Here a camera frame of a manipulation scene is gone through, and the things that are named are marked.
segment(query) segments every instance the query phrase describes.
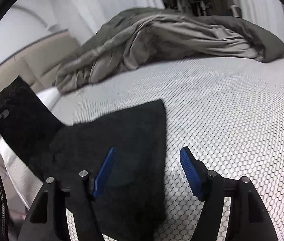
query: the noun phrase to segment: upholstered headboard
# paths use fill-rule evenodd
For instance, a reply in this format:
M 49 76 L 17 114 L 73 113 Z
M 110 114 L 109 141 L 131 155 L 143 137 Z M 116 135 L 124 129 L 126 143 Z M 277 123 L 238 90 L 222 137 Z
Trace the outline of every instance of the upholstered headboard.
M 78 47 L 70 33 L 63 31 L 23 48 L 0 64 L 0 91 L 18 75 L 34 92 L 51 87 L 61 59 Z

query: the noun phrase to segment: gray blanket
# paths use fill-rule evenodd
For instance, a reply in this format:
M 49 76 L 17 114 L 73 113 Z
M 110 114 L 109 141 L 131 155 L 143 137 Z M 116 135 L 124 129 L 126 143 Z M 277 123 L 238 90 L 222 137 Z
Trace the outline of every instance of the gray blanket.
M 112 18 L 61 62 L 56 86 L 67 93 L 151 62 L 201 54 L 269 62 L 284 56 L 284 43 L 235 17 L 193 17 L 168 9 L 133 8 Z

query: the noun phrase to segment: mattress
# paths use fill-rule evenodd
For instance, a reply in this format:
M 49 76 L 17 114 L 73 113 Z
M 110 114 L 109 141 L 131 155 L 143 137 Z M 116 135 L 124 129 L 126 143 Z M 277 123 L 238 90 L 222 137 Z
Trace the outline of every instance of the mattress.
M 62 96 L 52 112 L 70 125 L 157 99 L 167 112 L 167 219 L 154 239 L 190 240 L 199 219 L 203 203 L 192 195 L 179 162 L 180 149 L 188 146 L 209 170 L 233 179 L 250 177 L 284 241 L 284 59 L 210 57 L 152 64 Z M 30 206 L 41 182 L 18 157 L 7 170 Z M 225 239 L 229 211 L 226 198 L 218 241 Z M 69 211 L 67 216 L 71 239 L 77 240 Z

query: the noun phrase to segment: black cable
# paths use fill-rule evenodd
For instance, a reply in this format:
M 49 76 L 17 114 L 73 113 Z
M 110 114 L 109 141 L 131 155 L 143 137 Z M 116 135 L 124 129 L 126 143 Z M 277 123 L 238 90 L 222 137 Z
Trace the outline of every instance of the black cable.
M 0 200 L 2 206 L 2 222 L 1 222 L 1 231 L 3 236 L 8 241 L 8 206 L 7 206 L 7 199 L 4 190 L 3 181 L 0 176 Z

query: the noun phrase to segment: ridged blue pad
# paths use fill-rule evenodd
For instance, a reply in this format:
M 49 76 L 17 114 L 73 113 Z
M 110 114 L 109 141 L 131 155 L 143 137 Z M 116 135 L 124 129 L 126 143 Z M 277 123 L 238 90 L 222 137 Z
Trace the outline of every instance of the ridged blue pad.
M 93 196 L 96 198 L 103 193 L 106 181 L 111 173 L 114 164 L 114 148 L 112 147 L 107 154 L 104 163 L 94 180 Z
M 201 180 L 199 174 L 196 172 L 196 169 L 184 149 L 181 149 L 180 151 L 180 162 L 193 195 L 198 197 L 198 199 L 202 199 L 203 194 L 201 191 Z

